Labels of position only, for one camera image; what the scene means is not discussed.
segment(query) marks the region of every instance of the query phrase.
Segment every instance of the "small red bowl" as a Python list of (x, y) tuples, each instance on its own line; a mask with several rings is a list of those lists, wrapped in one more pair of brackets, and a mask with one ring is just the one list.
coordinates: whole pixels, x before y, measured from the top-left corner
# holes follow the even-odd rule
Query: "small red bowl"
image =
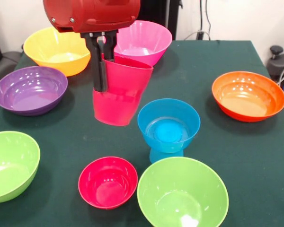
[(110, 210), (126, 203), (137, 185), (138, 174), (131, 163), (120, 157), (103, 157), (85, 167), (78, 189), (89, 205)]

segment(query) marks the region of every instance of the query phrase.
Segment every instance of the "blue bowl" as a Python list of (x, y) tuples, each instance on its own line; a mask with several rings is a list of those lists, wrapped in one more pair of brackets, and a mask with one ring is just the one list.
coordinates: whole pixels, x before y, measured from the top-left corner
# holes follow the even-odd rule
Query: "blue bowl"
[(152, 163), (184, 155), (185, 149), (200, 129), (200, 117), (189, 104), (172, 98), (152, 101), (138, 115), (138, 126), (151, 147)]

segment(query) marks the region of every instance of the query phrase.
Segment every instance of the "lime green bowl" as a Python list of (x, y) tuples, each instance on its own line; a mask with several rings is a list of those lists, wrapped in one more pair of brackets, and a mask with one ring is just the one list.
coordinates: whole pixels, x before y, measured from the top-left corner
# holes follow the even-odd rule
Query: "lime green bowl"
[(142, 213), (155, 227), (218, 227), (229, 205), (221, 178), (187, 157), (169, 157), (149, 166), (137, 194)]
[(0, 202), (19, 196), (32, 182), (40, 161), (40, 148), (30, 136), (0, 132)]

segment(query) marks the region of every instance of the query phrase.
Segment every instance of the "plastic bowl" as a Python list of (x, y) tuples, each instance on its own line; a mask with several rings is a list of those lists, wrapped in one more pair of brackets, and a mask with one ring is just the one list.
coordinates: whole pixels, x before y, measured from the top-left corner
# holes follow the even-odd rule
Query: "plastic bowl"
[(172, 34), (162, 25), (136, 20), (119, 29), (115, 54), (154, 66), (172, 42)]
[(212, 92), (219, 107), (242, 122), (259, 122), (284, 108), (283, 90), (271, 79), (254, 72), (225, 73), (214, 81)]
[(0, 106), (23, 116), (41, 115), (60, 102), (67, 85), (66, 76), (58, 70), (19, 69), (0, 80)]
[(166, 157), (182, 157), (200, 124), (199, 114), (190, 104), (172, 98), (152, 101), (138, 115), (139, 129), (151, 147), (152, 163)]
[(90, 60), (90, 52), (79, 33), (59, 33), (54, 27), (30, 35), (23, 49), (39, 66), (57, 69), (66, 76), (82, 72)]
[(218, 227), (229, 206), (222, 179), (187, 157), (165, 158), (148, 167), (137, 195), (142, 213), (155, 227)]
[(34, 179), (40, 149), (30, 136), (17, 131), (0, 132), (0, 202), (19, 196)]
[(120, 157), (103, 157), (90, 163), (81, 173), (81, 197), (99, 209), (114, 209), (133, 195), (138, 174), (132, 164)]

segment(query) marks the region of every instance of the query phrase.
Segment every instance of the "dark green table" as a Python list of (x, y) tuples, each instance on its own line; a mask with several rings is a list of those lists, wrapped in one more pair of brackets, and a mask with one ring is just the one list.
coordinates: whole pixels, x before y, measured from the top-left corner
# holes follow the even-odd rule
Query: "dark green table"
[[(18, 68), (34, 65), (23, 56)], [(224, 227), (284, 227), (284, 110), (258, 123), (242, 123), (216, 105), (211, 85), (222, 73), (248, 70), (268, 75), (251, 42), (173, 42), (156, 65), (143, 95), (146, 103), (171, 97), (190, 103), (201, 129), (185, 156), (212, 167), (224, 180), (230, 206)], [(40, 167), (29, 188), (0, 204), (0, 227), (147, 227), (136, 194), (105, 211), (84, 202), (77, 188), (82, 169), (103, 156), (120, 156), (137, 168), (150, 165), (135, 116), (127, 127), (93, 117), (89, 69), (69, 78), (62, 102), (39, 117), (0, 108), (0, 131), (22, 131), (41, 149)]]

